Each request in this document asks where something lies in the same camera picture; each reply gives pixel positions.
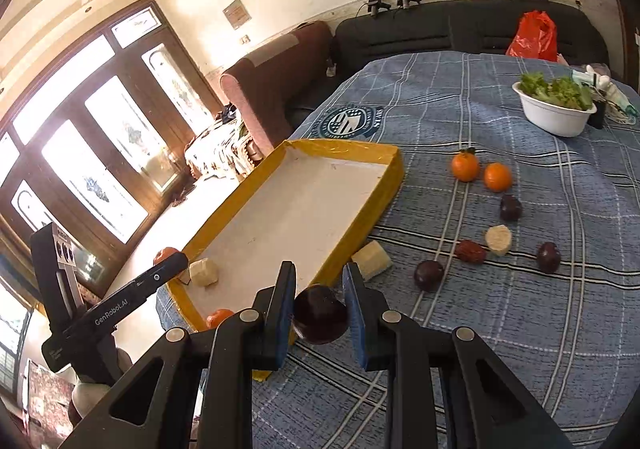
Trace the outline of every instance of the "cable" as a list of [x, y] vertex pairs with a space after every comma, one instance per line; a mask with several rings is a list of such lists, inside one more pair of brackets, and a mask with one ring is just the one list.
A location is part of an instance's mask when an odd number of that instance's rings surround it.
[[363, 4], [363, 5], [358, 9], [358, 11], [356, 12], [356, 17], [357, 17], [357, 16], [358, 16], [358, 14], [360, 13], [360, 10], [362, 10], [362, 9], [363, 9], [364, 7], [366, 7], [368, 4], [369, 4], [369, 3], [365, 3], [365, 4]]

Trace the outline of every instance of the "dark plum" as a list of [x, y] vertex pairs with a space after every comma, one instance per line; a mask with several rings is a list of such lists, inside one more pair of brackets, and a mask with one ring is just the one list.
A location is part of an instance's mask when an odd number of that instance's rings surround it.
[[293, 301], [293, 330], [310, 344], [338, 339], [349, 326], [347, 307], [325, 285], [311, 285]]
[[500, 200], [500, 217], [505, 222], [517, 222], [522, 216], [522, 204], [513, 196], [505, 194]]
[[555, 243], [547, 242], [540, 245], [536, 256], [538, 267], [544, 273], [554, 273], [560, 267], [562, 256]]
[[423, 261], [415, 267], [415, 285], [425, 292], [437, 289], [443, 277], [444, 267], [437, 261]]

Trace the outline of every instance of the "red plastic bag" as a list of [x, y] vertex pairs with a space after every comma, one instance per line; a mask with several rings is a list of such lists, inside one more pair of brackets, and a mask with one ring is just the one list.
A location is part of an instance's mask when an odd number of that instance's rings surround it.
[[558, 30], [546, 12], [527, 12], [520, 19], [516, 37], [507, 55], [526, 59], [558, 61]]

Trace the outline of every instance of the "orange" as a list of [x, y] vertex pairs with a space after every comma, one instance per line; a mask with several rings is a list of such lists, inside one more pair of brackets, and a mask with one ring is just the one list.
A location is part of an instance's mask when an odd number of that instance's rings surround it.
[[234, 313], [227, 308], [220, 308], [220, 310], [216, 310], [209, 317], [207, 317], [207, 328], [209, 330], [213, 328], [217, 328], [222, 324], [226, 318], [231, 317]]
[[480, 162], [473, 147], [461, 150], [451, 160], [451, 172], [461, 182], [470, 182], [480, 174]]
[[180, 251], [178, 249], [174, 249], [174, 247], [164, 247], [164, 249], [156, 254], [156, 257], [154, 258], [154, 265], [157, 265], [161, 261], [164, 261], [167, 257], [175, 254], [176, 252]]
[[484, 170], [484, 185], [494, 193], [506, 191], [512, 183], [511, 169], [504, 164], [492, 163]]

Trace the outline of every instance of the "sofa cushion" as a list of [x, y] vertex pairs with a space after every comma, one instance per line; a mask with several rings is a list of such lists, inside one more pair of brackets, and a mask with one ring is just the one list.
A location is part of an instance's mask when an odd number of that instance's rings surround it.
[[319, 77], [308, 88], [287, 101], [284, 113], [287, 122], [295, 130], [319, 108], [340, 86], [338, 77]]
[[558, 53], [569, 64], [609, 63], [604, 39], [584, 12], [573, 6], [544, 0], [468, 0], [467, 3], [457, 7], [453, 19], [455, 50], [504, 55], [518, 31], [522, 15], [542, 10], [556, 23]]
[[450, 2], [345, 19], [335, 30], [332, 58], [348, 78], [371, 61], [394, 55], [451, 50]]

